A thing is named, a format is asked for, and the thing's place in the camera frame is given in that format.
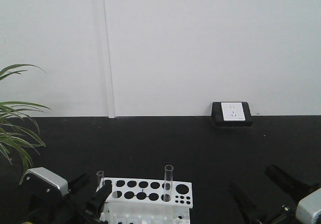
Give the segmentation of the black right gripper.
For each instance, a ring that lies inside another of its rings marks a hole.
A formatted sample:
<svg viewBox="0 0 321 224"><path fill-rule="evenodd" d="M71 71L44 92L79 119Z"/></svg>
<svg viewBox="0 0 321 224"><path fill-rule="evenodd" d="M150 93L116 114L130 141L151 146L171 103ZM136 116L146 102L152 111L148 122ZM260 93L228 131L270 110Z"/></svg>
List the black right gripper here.
<svg viewBox="0 0 321 224"><path fill-rule="evenodd" d="M300 221L295 217L296 208L300 200L319 189L319 183L306 184L292 177L278 166L271 164L266 167L265 175L269 177L282 191L287 193L296 207L290 208L287 205L281 207L281 211L275 216L263 220L263 212L257 209L256 203L246 194L246 192L236 183L229 184L229 193L241 212L244 223L278 223L278 224L298 224Z"/></svg>

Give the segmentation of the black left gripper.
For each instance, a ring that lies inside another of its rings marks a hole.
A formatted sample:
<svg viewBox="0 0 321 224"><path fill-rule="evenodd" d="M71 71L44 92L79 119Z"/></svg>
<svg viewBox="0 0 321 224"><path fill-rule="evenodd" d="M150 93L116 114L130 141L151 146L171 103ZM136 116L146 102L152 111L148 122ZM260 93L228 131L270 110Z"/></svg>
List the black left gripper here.
<svg viewBox="0 0 321 224"><path fill-rule="evenodd" d="M74 197L90 182L85 173L68 182L68 194L62 196L53 187L24 187L30 195L27 213L20 223L100 223L91 213L101 213L112 184L105 183L86 203L86 210Z"/></svg>

